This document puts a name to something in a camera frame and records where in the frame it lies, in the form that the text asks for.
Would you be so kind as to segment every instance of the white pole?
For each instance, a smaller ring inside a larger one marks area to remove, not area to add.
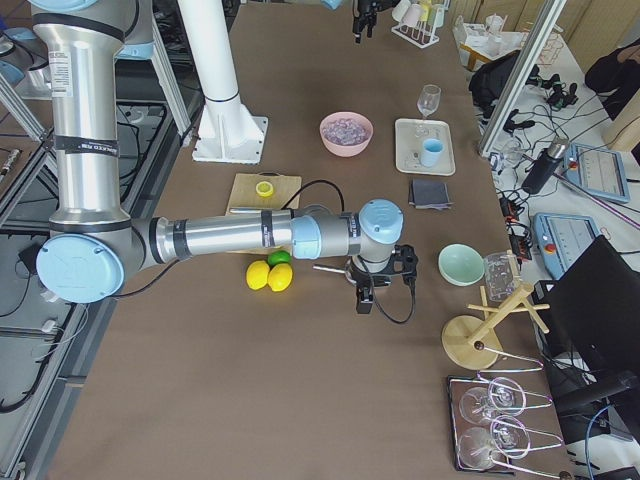
[[[252,117],[240,100],[220,0],[178,0],[205,96],[194,160],[256,164],[267,119]]]

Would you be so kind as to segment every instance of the transparent container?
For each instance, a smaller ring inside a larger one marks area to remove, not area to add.
[[[516,256],[499,252],[484,257],[484,280],[489,299],[493,302],[504,301],[521,282]]]

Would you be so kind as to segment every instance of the blue joint cap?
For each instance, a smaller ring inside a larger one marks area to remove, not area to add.
[[[291,238],[291,251],[295,258],[314,260],[320,256],[320,227],[313,218],[303,216],[291,220]]]
[[[153,56],[153,42],[125,45],[118,52],[119,60],[149,60]]]
[[[342,0],[322,0],[322,5],[327,7],[329,10],[335,10],[342,5]]]
[[[54,13],[77,12],[78,10],[89,8],[97,1],[98,0],[29,0],[32,5]]]
[[[359,218],[362,231],[372,240],[391,245],[400,239],[403,215],[395,203],[384,199],[371,200],[362,207]]]
[[[115,252],[86,235],[51,238],[40,249],[36,267],[45,287],[74,303],[102,300],[124,282],[124,267]]]

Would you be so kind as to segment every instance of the monitor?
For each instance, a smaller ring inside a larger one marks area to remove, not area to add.
[[[640,377],[640,274],[603,236],[596,237],[557,281],[548,302],[554,323],[598,383],[610,385],[623,372]],[[608,398],[640,440],[640,389]]]

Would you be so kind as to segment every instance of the light blue cup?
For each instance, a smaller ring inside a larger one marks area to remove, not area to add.
[[[433,167],[444,150],[444,144],[437,138],[427,138],[422,142],[422,151],[420,152],[420,163],[423,167]]]
[[[442,249],[438,268],[447,282],[459,287],[473,285],[484,276],[484,261],[480,254],[460,243]]]

